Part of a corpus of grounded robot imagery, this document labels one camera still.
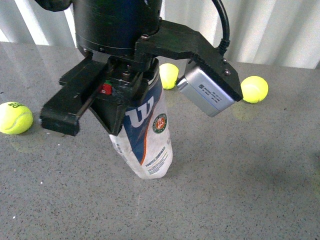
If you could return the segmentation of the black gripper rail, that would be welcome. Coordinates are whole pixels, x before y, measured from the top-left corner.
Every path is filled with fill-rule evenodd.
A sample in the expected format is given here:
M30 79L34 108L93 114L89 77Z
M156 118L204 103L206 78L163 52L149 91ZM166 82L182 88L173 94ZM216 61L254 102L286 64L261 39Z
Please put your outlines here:
M126 62L115 58L100 62L87 57L60 78L62 88L41 109L41 126L76 136L80 118L90 109L105 130L117 136L126 110L143 103L149 81Z

